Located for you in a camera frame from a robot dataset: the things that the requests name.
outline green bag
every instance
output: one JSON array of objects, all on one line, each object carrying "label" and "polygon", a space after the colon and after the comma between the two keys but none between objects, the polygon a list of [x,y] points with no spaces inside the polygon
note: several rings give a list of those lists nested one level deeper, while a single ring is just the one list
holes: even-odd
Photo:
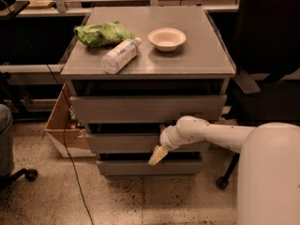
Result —
[{"label": "green bag", "polygon": [[125,39],[133,39],[133,34],[120,22],[108,22],[74,28],[76,38],[88,47],[117,44]]}]

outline chair wheel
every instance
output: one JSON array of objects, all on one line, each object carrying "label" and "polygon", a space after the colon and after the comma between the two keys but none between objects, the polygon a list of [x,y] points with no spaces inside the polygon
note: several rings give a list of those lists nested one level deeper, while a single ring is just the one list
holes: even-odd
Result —
[{"label": "chair wheel", "polygon": [[226,180],[223,176],[221,176],[217,180],[217,186],[221,189],[225,189],[225,187],[228,185],[228,180]]},{"label": "chair wheel", "polygon": [[35,169],[28,169],[27,170],[27,173],[25,175],[25,178],[28,180],[28,181],[35,181],[38,177],[38,171],[35,170]]}]

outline person's leg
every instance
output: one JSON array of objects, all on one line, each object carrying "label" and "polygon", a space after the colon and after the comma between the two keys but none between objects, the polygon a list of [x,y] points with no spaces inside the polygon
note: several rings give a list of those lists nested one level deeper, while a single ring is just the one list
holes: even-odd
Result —
[{"label": "person's leg", "polygon": [[12,115],[10,109],[0,104],[0,177],[9,175],[13,168]]}]

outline brown box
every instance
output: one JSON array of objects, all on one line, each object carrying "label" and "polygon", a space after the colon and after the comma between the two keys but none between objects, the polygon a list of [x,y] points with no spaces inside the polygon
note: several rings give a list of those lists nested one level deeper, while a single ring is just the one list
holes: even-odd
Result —
[{"label": "brown box", "polygon": [[94,156],[86,140],[86,130],[69,128],[68,109],[70,107],[69,99],[71,94],[66,84],[63,86],[63,91],[54,105],[45,131],[64,158],[68,156],[67,150],[73,157]]}]

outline floor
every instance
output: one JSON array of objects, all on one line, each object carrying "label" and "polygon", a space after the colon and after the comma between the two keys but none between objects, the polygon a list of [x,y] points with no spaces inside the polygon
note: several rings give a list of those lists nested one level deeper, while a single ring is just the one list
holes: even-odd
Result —
[{"label": "floor", "polygon": [[237,171],[225,190],[216,186],[232,152],[212,146],[196,175],[106,178],[95,157],[74,158],[85,207],[72,163],[44,134],[45,125],[14,124],[15,170],[34,168],[39,175],[0,192],[0,224],[236,224]]}]

